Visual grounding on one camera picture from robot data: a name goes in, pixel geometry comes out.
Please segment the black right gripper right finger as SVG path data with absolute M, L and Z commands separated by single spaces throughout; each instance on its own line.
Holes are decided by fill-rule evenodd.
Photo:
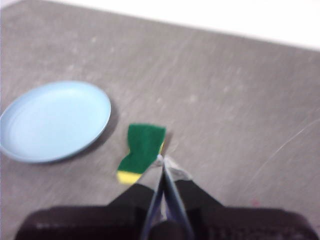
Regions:
M 219 225 L 225 207 L 171 158 L 163 163 L 169 219 L 162 222 L 162 239 L 225 240 L 227 231 Z

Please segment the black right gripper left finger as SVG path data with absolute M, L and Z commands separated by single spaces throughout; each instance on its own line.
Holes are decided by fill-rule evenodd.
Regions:
M 160 208 L 164 184 L 164 158 L 158 155 L 142 176 L 108 207 L 126 218 L 117 229 L 118 240 L 145 240 Z

